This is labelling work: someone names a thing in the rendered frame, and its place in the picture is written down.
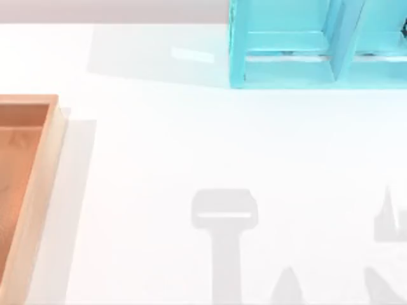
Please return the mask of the light blue rack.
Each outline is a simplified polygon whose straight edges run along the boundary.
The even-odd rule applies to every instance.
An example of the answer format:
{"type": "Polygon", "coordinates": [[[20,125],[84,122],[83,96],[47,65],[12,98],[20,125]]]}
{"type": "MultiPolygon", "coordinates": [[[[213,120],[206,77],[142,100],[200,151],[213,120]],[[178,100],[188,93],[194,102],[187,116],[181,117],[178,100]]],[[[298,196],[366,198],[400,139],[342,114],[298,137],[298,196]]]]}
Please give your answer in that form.
{"type": "Polygon", "coordinates": [[[229,0],[232,88],[407,90],[407,0],[229,0]]]}

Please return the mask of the shallow salmon-coloured box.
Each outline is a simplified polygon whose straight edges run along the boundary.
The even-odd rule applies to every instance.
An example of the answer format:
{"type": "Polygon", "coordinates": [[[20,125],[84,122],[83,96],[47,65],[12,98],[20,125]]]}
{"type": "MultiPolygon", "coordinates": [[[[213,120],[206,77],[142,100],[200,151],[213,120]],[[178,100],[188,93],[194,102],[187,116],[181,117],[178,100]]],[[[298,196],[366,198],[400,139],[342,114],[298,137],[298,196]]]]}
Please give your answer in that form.
{"type": "Polygon", "coordinates": [[[0,305],[24,305],[67,116],[56,94],[0,94],[0,305]]]}

